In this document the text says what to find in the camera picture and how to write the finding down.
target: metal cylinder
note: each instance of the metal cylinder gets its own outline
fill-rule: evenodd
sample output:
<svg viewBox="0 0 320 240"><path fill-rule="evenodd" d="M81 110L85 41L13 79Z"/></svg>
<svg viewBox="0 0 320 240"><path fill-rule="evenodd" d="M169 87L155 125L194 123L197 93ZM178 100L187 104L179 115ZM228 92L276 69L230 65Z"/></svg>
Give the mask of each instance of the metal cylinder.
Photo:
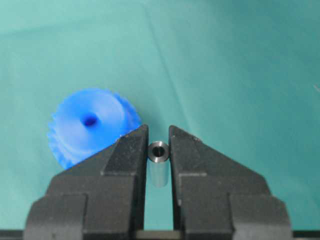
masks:
<svg viewBox="0 0 320 240"><path fill-rule="evenodd" d="M148 168L152 184L157 188L167 185L169 178L169 146L163 141L155 141L148 147Z"/></svg>

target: black metal jaw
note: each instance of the black metal jaw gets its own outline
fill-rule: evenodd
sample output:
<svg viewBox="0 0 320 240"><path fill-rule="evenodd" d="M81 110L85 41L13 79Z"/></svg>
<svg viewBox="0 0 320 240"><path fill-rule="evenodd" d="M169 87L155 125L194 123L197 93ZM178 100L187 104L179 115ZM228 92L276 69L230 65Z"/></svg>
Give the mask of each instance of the black metal jaw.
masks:
<svg viewBox="0 0 320 240"><path fill-rule="evenodd" d="M143 230L148 126L142 125L56 175L32 205L23 239L292 239L285 204L261 175L176 126L169 145L174 231ZM0 234L4 239L21 238Z"/></svg>

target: blue plastic gear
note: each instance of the blue plastic gear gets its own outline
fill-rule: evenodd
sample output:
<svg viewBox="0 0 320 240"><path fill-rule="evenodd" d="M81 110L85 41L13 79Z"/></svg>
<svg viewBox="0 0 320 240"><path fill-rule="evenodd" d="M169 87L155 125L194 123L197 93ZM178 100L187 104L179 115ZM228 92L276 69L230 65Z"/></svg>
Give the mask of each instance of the blue plastic gear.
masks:
<svg viewBox="0 0 320 240"><path fill-rule="evenodd" d="M49 147L68 169L141 125L135 108L109 90L89 88L67 97L49 123Z"/></svg>

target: teal cloth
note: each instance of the teal cloth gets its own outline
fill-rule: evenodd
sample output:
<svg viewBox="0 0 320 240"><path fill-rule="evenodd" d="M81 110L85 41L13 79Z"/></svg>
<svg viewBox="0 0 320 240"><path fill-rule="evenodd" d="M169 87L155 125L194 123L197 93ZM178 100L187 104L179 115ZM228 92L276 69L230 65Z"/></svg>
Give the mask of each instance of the teal cloth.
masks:
<svg viewBox="0 0 320 240"><path fill-rule="evenodd" d="M62 168L51 113L84 88L126 97L150 141L177 125L261 173L294 229L320 229L320 1L2 0L0 228ZM147 177L145 228L171 229Z"/></svg>

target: teal background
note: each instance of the teal background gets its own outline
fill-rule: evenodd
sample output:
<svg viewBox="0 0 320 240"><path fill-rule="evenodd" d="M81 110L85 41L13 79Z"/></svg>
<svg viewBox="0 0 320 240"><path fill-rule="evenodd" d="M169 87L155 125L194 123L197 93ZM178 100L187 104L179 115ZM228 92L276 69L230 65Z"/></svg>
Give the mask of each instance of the teal background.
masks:
<svg viewBox="0 0 320 240"><path fill-rule="evenodd" d="M46 134L71 93L126 97L150 141L175 124L261 173L294 229L320 229L320 1L1 0L0 228L62 170ZM146 186L146 229L171 229Z"/></svg>

